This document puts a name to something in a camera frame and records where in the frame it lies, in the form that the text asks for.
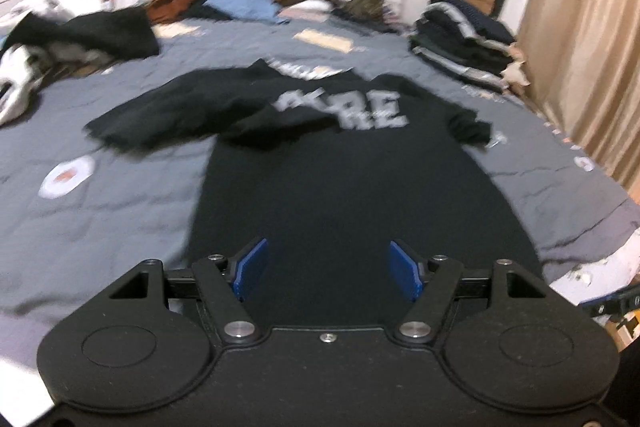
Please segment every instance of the gray bedspread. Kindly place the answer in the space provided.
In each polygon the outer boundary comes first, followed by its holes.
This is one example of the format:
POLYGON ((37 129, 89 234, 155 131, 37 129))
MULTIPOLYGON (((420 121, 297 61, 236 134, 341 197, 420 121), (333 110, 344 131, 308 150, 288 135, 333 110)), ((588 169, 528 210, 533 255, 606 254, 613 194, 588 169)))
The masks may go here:
POLYGON ((561 134, 517 101, 434 70, 408 51, 403 38, 362 37, 302 21, 188 24, 200 28, 163 39, 159 57, 52 84, 29 118, 0 129, 0 354, 32 365, 35 346, 51 325, 133 265, 148 258, 180 265, 214 138, 136 157, 100 149, 82 127, 194 68, 274 58, 309 68, 355 68, 366 78, 399 73, 478 110, 500 140, 469 153, 511 202, 549 281, 578 263, 609 256, 640 226, 640 208, 597 167, 578 167, 575 158, 584 153, 572 150, 561 134), (304 28, 347 36, 359 47, 343 54, 292 39, 304 28), (83 155, 95 161, 89 179, 58 199, 38 196, 53 167, 83 155))

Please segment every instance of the screw head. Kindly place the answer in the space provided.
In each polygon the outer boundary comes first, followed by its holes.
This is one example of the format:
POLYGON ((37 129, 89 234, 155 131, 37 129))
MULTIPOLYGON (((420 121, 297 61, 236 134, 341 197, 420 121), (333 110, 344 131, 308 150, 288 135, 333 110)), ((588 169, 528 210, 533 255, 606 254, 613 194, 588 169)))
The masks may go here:
POLYGON ((320 340, 326 344, 331 344, 338 340, 338 335, 335 333, 322 333, 320 335, 320 340))
POLYGON ((421 339, 431 333, 431 327, 424 322, 411 321, 405 322, 400 326, 400 333, 411 339, 421 339))
POLYGON ((236 339, 244 339, 254 332, 255 326, 247 321, 233 321, 225 326, 225 333, 236 339))

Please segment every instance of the black shirt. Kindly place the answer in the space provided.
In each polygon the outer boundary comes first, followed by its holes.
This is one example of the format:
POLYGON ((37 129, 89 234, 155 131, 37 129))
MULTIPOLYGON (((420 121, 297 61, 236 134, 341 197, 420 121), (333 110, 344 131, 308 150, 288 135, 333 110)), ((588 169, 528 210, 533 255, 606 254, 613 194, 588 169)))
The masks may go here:
POLYGON ((508 202, 460 147, 490 126, 401 76, 317 80, 196 70, 88 124, 128 150, 219 133, 187 256, 233 253, 253 237, 269 266, 245 306, 264 325, 398 322, 410 306, 389 276, 402 239, 425 257, 490 268, 540 263, 508 202))

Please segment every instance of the bed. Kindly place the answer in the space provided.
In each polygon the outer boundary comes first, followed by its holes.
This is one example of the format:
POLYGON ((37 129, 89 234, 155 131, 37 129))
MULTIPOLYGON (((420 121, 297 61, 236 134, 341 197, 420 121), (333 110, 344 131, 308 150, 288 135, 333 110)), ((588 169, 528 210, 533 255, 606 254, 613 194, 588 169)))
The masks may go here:
MULTIPOLYGON (((403 10, 404 0, 391 1, 403 10)), ((490 146, 468 153, 508 198, 556 291, 578 303, 629 284, 638 272, 640 207, 626 192, 520 100, 436 71, 409 51, 405 38, 302 20, 276 26, 185 20, 173 28, 161 38, 158 57, 54 83, 40 93, 37 110, 0 130, 0 381, 22 382, 0 397, 0 412, 14 425, 50 406, 34 361, 52 325, 143 259, 182 265, 215 137, 124 156, 101 148, 82 128, 195 68, 265 58, 288 70, 405 75, 493 123, 490 146), (345 54, 293 39, 307 28, 352 39, 354 49, 345 54), (55 166, 83 156, 94 172, 78 188, 56 199, 38 195, 55 166)))

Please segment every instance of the stack of folded clothes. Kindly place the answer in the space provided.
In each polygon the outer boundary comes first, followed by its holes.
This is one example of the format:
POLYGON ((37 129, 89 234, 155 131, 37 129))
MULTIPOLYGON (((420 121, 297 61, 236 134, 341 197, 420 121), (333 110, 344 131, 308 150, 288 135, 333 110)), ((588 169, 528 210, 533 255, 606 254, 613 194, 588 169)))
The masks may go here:
POLYGON ((502 23, 465 0, 432 0, 409 42, 418 57, 467 84, 500 93, 509 89, 510 65, 520 53, 502 23))

